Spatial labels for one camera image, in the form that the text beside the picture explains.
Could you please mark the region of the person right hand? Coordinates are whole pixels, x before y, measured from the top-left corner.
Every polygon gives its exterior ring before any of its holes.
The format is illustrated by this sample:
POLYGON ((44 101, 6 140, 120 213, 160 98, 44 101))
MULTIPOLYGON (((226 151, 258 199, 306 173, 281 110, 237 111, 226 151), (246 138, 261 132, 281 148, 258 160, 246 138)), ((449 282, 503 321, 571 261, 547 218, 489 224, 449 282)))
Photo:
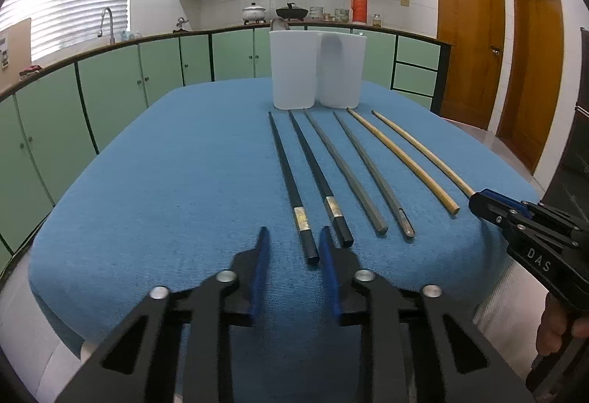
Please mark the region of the person right hand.
MULTIPOLYGON (((536 335, 536 350, 538 354, 547 356, 558 352, 567 327, 568 313, 560 302, 551 293, 548 293, 536 335)), ((572 324, 571 335, 574 338, 581 339, 589 336, 589 320, 587 316, 577 319, 572 324)))

